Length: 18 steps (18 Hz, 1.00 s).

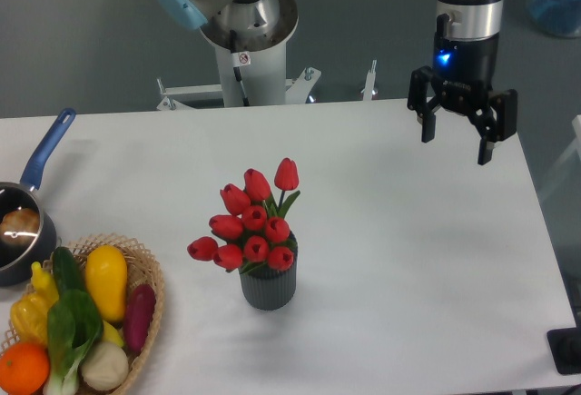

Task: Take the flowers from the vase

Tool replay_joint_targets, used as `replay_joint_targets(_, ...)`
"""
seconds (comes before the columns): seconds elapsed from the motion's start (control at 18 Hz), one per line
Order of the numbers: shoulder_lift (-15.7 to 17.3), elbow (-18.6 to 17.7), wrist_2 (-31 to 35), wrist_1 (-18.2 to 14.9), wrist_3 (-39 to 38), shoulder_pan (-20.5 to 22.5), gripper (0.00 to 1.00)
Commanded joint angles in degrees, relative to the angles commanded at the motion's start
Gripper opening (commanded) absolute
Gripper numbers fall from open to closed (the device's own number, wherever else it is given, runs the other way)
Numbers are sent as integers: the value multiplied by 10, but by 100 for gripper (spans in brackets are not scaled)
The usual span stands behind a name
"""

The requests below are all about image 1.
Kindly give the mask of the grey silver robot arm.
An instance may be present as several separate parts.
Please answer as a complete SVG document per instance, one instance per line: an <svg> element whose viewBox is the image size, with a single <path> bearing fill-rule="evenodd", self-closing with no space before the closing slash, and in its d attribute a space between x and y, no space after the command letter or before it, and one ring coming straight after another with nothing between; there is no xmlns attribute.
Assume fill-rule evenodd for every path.
<svg viewBox="0 0 581 395"><path fill-rule="evenodd" d="M216 53L228 107L285 104L286 44L298 24L295 0L157 0L181 27L200 31ZM517 93L492 77L504 0L437 0L432 62L410 77L407 106L431 141L436 113L467 117L480 142L478 163L517 129Z"/></svg>

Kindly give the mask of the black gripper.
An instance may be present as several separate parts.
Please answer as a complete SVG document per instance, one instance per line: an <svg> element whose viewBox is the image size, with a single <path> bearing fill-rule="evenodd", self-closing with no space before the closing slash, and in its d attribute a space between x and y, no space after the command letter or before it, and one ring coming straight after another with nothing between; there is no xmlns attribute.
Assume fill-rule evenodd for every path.
<svg viewBox="0 0 581 395"><path fill-rule="evenodd" d="M485 165L496 143L517 132L518 93L514 89L491 91L499 35L461 40L452 36L451 26L449 14L437 17L433 85L438 98L428 100L433 70L422 66L411 73L407 107L417 114L423 143L435 138L439 103L450 112L469 116L480 136L478 164Z"/></svg>

